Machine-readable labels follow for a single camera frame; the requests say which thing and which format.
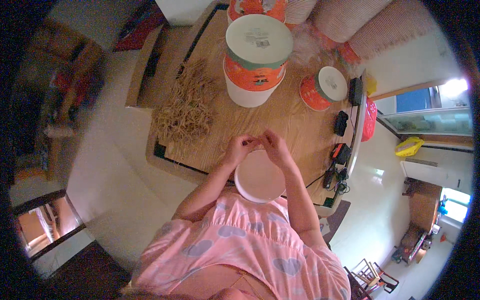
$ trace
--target black power adapter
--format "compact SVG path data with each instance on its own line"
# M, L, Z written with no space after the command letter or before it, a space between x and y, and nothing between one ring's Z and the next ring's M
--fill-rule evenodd
M338 136L345 135L345 129L347 129L348 115L344 111L340 111L335 119L334 132Z

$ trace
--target black device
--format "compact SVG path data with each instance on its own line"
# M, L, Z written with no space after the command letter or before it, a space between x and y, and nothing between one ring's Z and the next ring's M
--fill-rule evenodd
M342 143L335 145L335 148L331 153L331 157L334 163L344 165L350 158L351 154L352 150L350 149L350 147L348 147L347 144Z
M330 189L330 185L332 184L333 177L336 174L335 163L332 163L327 171L324 174L324 189Z
M347 129L347 121L348 115L346 114L346 112L341 110L335 119L335 125L333 128L336 135L344 136L345 129Z
M361 78L350 80L350 89L348 90L348 100L352 106L359 106L363 96L363 81Z

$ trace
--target blue object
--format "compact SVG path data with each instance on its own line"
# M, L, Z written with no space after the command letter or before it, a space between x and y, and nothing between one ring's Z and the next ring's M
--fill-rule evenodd
M396 96L396 111L407 112L432 108L428 88Z
M443 207L443 206L439 206L438 209L437 209L437 211L438 211L439 213L441 213L442 215L448 214L448 210L446 210L445 207Z

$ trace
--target paper cup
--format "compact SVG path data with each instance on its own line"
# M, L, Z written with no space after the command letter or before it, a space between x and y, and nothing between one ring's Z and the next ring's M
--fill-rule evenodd
M285 73L282 76L277 85L274 87L261 92L254 92L245 90L236 84L234 84L228 77L227 72L225 71L225 60L223 61L223 74L225 75L225 81L227 83L227 92L230 99L236 104L245 107L245 108L254 108L265 103L268 98L271 96L273 91L280 85L280 83L285 78Z
M285 23L301 24L307 20L317 0L289 0L285 8Z
M285 22L285 8L288 0L259 1L259 0L230 0L228 15L235 21L249 14L262 14Z
M301 99L315 111L324 111L332 103L342 101L347 92L345 77L333 67L323 67L318 74L306 76L300 83Z
M285 192L283 172L263 149L247 155L235 169L234 181L240 195L255 203L268 203Z
M237 86L265 91L277 85L293 50L290 30L280 21L261 14L233 21L226 33L226 72Z

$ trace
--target wood grain surface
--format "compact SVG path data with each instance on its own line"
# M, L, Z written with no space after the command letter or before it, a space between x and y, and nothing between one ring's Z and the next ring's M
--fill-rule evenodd
M149 94L155 98L153 101L149 101L150 103L162 105L164 96L168 87L171 86L183 57L187 54L196 34L214 7L215 2L194 24L190 33L183 40L183 44L179 47L177 45L175 53L171 54L172 59L168 65L168 71L162 74L162 81L151 82ZM326 111L318 112L311 110L303 103L299 94L301 80L327 65L315 59L312 59L307 67L290 63L284 81L263 105L256 108L238 106L227 94L222 68L227 26L227 12L216 11L190 57L190 60L206 58L209 62L208 75L218 78L220 96L213 99L211 104L214 111L212 130L208 136L201 137L190 145L181 146L168 141L159 141L160 144L167 146L165 157L210 172L224 155L232 136L244 133L259 135L266 128L270 128L285 138L292 157L300 168L305 184L310 184L330 166L329 155L336 143L347 143L351 146L354 132L352 122L348 120L344 137L335 135L333 126L335 118L341 110L348 115L351 114L353 124L355 124L357 108L355 107L351 111L350 103L344 100L332 104ZM344 68L337 63L333 66L339 69L349 82ZM146 151L147 160L161 167L159 160L152 157L153 153L150 153L153 152L154 144L155 137L150 130ZM312 201L320 205L324 203L325 197L333 198L335 195L333 191L329 192L323 189L322 183L323 180L320 179L307 189ZM341 196L338 196L336 201L340 201L340 199Z

